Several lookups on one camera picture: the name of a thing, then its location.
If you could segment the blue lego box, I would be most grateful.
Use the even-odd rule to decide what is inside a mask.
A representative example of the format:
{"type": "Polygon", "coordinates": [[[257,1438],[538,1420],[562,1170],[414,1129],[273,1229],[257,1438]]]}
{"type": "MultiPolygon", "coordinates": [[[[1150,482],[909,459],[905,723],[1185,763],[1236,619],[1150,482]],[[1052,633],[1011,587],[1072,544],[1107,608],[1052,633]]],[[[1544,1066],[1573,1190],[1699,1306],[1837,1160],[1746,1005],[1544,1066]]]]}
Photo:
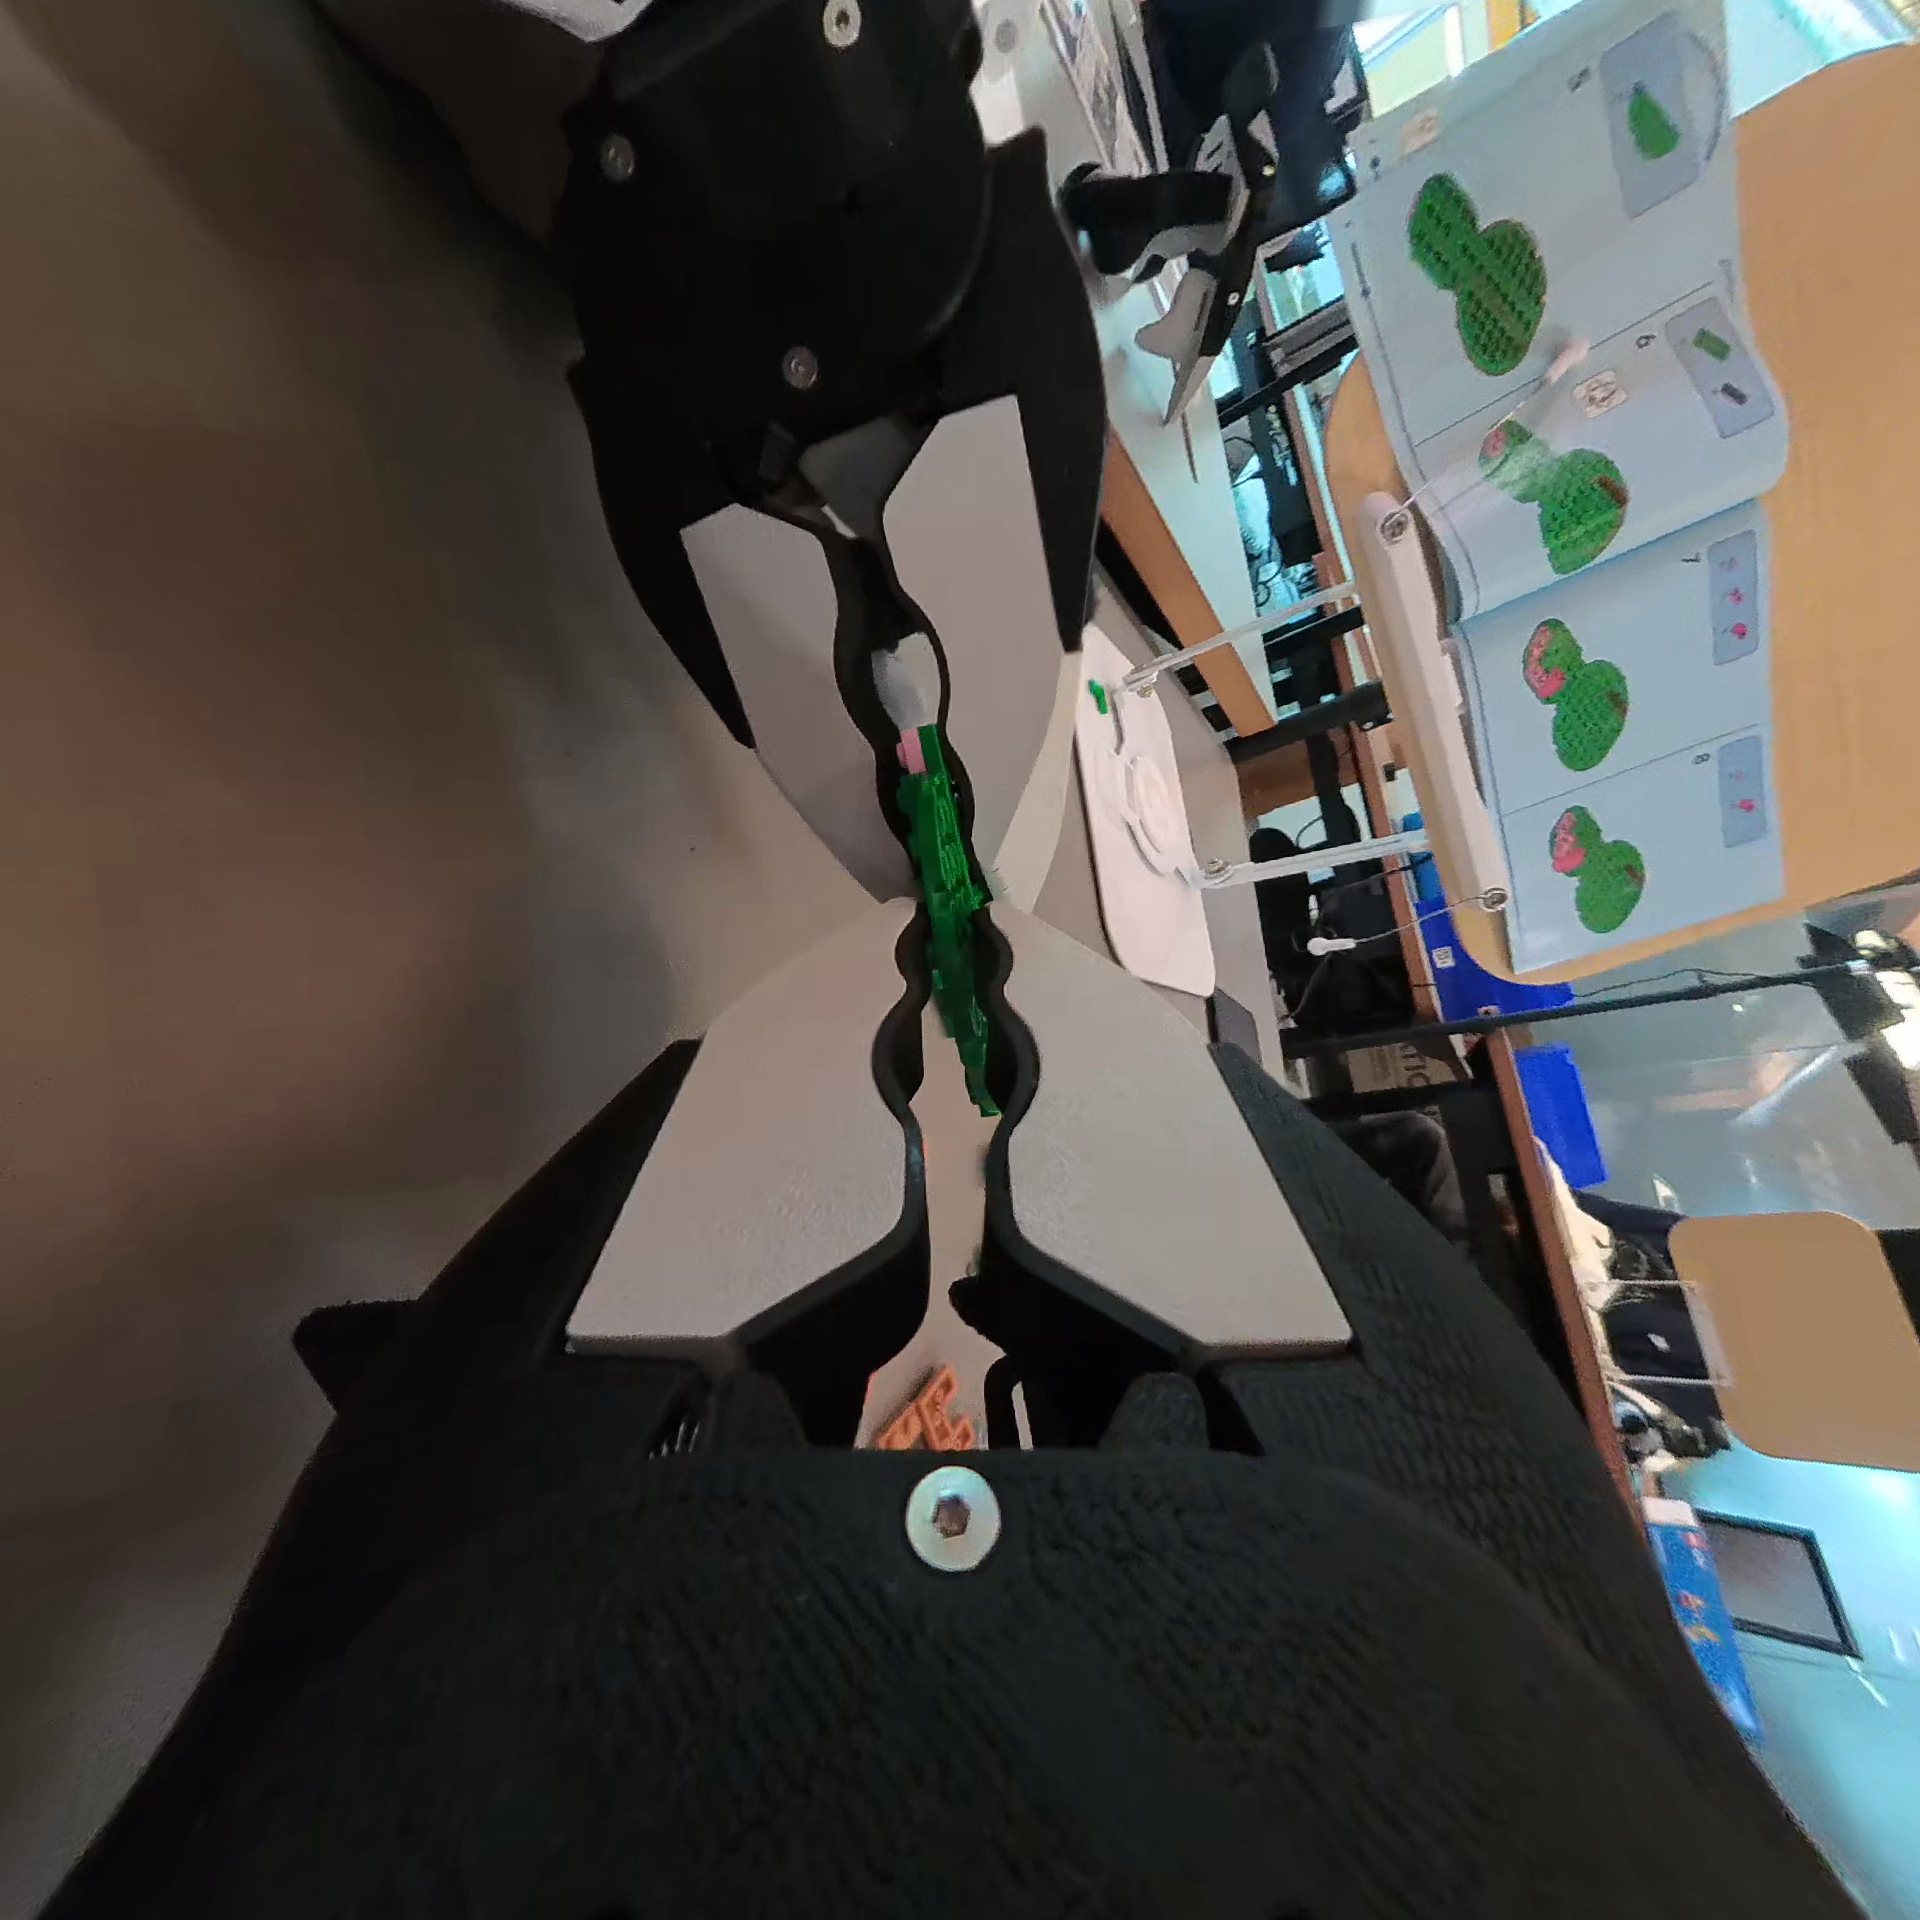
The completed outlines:
{"type": "Polygon", "coordinates": [[[1664,1494],[1641,1500],[1641,1521],[1670,1616],[1708,1690],[1749,1745],[1764,1730],[1746,1680],[1738,1625],[1722,1592],[1706,1523],[1692,1504],[1664,1494]]]}

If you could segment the lego instruction booklet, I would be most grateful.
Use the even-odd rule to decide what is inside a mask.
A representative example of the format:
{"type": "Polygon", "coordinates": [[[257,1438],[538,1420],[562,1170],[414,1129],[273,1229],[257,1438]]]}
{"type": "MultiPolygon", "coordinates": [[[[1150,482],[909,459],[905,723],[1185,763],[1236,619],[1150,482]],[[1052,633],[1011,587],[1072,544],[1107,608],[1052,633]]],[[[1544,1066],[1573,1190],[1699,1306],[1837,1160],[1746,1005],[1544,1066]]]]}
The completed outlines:
{"type": "Polygon", "coordinates": [[[1336,224],[1520,969],[1776,898],[1770,533],[1722,5],[1578,5],[1368,123],[1336,224]]]}

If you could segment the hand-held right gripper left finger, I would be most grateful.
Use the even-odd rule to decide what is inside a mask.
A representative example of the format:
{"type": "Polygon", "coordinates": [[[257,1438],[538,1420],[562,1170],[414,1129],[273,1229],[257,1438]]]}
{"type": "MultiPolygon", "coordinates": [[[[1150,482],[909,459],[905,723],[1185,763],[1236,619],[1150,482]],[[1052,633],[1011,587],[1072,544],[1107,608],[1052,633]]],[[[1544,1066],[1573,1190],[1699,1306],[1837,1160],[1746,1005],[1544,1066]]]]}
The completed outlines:
{"type": "Polygon", "coordinates": [[[568,1320],[573,1353],[774,1378],[852,1444],[923,1320],[922,909],[873,902],[700,1037],[568,1320]]]}

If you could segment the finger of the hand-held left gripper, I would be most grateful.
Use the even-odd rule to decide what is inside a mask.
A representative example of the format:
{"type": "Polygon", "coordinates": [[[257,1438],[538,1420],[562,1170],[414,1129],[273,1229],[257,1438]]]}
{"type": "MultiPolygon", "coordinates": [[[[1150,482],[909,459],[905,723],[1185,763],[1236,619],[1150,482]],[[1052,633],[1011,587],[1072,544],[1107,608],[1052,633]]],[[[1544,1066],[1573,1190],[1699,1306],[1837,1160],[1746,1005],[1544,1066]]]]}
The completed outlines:
{"type": "Polygon", "coordinates": [[[724,507],[682,534],[756,757],[832,857],[875,898],[907,897],[877,761],[835,672],[841,598],[819,531],[724,507]]]}
{"type": "Polygon", "coordinates": [[[899,586],[944,661],[944,733],[993,897],[1037,901],[1069,776],[1069,658],[1017,398],[946,417],[880,513],[899,586]]]}

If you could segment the tan rounded panel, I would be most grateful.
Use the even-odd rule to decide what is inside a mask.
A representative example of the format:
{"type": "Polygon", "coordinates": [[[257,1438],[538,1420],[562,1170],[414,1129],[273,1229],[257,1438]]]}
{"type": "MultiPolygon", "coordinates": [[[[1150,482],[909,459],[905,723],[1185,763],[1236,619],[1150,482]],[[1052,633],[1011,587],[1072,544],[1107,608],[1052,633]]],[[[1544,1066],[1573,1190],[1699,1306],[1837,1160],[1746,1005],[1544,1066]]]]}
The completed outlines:
{"type": "Polygon", "coordinates": [[[1918,1233],[1834,1214],[1668,1234],[1722,1420],[1762,1456],[1918,1475],[1918,1233]]]}

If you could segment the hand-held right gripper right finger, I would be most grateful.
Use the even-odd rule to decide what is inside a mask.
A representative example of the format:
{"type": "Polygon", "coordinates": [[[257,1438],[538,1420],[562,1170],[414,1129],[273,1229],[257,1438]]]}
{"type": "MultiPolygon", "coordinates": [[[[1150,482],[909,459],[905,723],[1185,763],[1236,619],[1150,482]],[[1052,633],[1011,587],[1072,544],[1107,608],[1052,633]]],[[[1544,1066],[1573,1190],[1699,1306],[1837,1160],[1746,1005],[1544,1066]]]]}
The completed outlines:
{"type": "Polygon", "coordinates": [[[976,1269],[950,1290],[1033,1444],[1092,1444],[1145,1377],[1332,1361],[1354,1325],[1210,1040],[1006,902],[976,925],[989,1092],[976,1269]]]}

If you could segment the black and white tool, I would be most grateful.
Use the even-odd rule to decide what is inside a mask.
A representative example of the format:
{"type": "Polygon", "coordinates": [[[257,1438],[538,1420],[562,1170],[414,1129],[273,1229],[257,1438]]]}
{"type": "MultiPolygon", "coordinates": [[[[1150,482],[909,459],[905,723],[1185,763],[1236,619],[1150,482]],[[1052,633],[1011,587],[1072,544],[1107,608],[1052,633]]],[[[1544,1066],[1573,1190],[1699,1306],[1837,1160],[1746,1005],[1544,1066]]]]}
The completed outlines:
{"type": "Polygon", "coordinates": [[[1153,176],[1118,176],[1086,162],[1058,190],[1058,210],[1097,275],[1147,280],[1147,262],[1181,262],[1166,313],[1137,347],[1173,368],[1164,420],[1177,422],[1206,384],[1258,262],[1262,226],[1280,184],[1268,117],[1222,115],[1198,162],[1153,176]]]}

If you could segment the wooden top desk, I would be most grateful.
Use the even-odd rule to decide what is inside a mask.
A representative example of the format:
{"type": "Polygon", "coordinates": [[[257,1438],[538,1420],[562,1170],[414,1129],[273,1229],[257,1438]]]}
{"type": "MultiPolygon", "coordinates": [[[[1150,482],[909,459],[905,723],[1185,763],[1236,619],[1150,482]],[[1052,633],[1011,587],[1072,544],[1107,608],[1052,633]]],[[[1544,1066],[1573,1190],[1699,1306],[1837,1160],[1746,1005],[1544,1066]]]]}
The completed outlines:
{"type": "Polygon", "coordinates": [[[1161,317],[1154,281],[1094,281],[1112,428],[1102,514],[1169,635],[1188,644],[1258,619],[1258,598],[1212,392],[1166,419],[1173,365],[1137,340],[1161,317]]]}

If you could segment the green lego plate assembly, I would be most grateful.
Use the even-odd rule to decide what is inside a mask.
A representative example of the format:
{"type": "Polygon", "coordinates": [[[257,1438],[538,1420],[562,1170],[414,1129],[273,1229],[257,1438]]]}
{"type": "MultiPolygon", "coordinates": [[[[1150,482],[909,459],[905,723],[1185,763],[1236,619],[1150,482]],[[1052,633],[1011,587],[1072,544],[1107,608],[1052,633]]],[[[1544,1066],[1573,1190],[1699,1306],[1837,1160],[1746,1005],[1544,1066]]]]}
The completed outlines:
{"type": "Polygon", "coordinates": [[[937,724],[905,730],[897,742],[897,804],[905,850],[926,907],[928,982],[976,1113],[997,1118],[989,1089],[989,1020],[976,986],[976,914],[989,893],[974,870],[954,777],[937,724]]]}

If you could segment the salmon lego piece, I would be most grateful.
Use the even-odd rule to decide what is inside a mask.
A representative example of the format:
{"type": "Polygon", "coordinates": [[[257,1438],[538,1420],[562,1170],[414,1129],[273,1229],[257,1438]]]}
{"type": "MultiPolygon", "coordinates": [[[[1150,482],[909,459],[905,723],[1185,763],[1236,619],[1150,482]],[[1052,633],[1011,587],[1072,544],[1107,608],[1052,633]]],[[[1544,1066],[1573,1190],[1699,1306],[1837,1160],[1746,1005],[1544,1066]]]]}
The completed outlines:
{"type": "Polygon", "coordinates": [[[957,1404],[957,1373],[932,1366],[868,1440],[877,1451],[965,1453],[982,1446],[981,1429],[957,1404]]]}

